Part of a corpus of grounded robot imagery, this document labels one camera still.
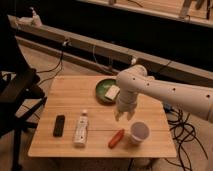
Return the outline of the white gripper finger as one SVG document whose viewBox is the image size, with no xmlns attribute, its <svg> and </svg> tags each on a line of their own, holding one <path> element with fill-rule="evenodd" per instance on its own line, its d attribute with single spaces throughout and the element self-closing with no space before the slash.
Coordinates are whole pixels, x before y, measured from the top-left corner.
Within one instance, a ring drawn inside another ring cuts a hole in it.
<svg viewBox="0 0 213 171">
<path fill-rule="evenodd" d="M 123 112 L 119 111 L 119 110 L 116 110 L 115 111 L 115 120 L 118 122 L 119 119 L 122 117 L 122 115 L 124 114 Z"/>
<path fill-rule="evenodd" d="M 135 114 L 134 110 L 127 112 L 127 120 L 130 121 L 133 118 L 134 114 Z"/>
</svg>

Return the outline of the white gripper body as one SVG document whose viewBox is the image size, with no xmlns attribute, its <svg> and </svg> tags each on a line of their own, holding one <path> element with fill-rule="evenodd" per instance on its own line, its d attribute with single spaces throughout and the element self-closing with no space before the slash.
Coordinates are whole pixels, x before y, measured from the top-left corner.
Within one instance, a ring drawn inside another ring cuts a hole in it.
<svg viewBox="0 0 213 171">
<path fill-rule="evenodd" d="M 116 106 L 119 113 L 134 113 L 137 107 L 137 97 L 135 93 L 120 93 L 116 100 Z"/>
</svg>

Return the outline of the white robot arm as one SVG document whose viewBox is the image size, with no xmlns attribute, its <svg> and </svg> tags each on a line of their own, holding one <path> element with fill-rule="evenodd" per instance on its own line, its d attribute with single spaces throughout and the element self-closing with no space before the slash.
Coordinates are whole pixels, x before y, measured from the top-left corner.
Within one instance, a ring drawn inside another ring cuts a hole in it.
<svg viewBox="0 0 213 171">
<path fill-rule="evenodd" d="M 116 84 L 120 88 L 116 120 L 125 112 L 127 119 L 132 119 L 138 94 L 142 93 L 213 123 L 213 88 L 156 80 L 147 75 L 142 65 L 119 72 Z"/>
</svg>

